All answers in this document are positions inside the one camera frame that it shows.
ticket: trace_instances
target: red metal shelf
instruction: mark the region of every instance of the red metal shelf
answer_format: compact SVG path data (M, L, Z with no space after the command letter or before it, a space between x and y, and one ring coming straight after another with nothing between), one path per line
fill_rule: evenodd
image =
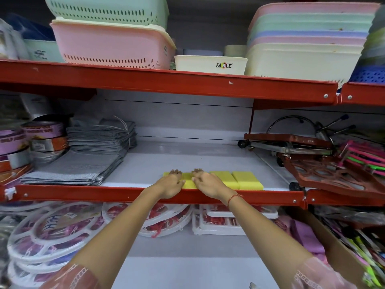
M79 87L248 97L274 101L269 107L275 108L282 107L283 101L307 106L337 104L337 84L332 82L32 61L0 61L0 72L0 89L7 90L49 85L58 90Z
M339 103L385 106L385 85L346 83L342 87Z
M349 197L320 189L308 190L306 202L312 205L385 206L385 201L381 199Z
M19 185L13 201L92 201L92 202L132 202L143 188L115 188L103 186L48 186ZM245 201L253 205L300 206L306 208L301 191L238 191ZM205 196L197 189L182 189L172 199L160 202L170 204L217 204L218 200Z

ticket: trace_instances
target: cardboard box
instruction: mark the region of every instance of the cardboard box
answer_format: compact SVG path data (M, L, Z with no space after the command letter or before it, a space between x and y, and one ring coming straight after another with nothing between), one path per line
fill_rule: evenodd
M290 207L287 213L294 219L308 224L315 236L325 247L326 257L333 269L358 289L367 289L362 282L365 268L362 263L347 249L313 214L299 207Z

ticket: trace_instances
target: fable logo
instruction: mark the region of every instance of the fable logo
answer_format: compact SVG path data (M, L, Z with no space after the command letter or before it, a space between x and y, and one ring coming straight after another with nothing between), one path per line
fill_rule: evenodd
M233 64L228 64L228 63L217 63L217 68L223 68L223 69L226 69L226 68L231 68L233 66Z

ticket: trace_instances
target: tape roll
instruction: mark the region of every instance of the tape roll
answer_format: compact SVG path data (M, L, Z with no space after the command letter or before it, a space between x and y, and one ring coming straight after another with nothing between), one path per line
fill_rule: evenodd
M56 137L51 139L31 140L31 148L33 151L48 152L63 150L68 147L66 137Z
M0 131L0 155L14 153L27 146L26 135L22 130Z
M61 122L27 122L21 125L27 140L51 139L64 135L64 126Z
M0 172L14 170L30 163L29 148L11 154L0 155Z
M20 184L20 177L31 170L32 165L28 164L14 170L0 172L0 185L2 185L4 189L14 188L16 185Z

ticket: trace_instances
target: sleeve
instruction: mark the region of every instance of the sleeve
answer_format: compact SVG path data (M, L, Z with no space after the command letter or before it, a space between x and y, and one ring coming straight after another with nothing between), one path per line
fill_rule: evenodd
M316 257L304 262L294 276L293 289L357 289Z
M98 279L87 268L68 264L60 269L40 289L101 289Z

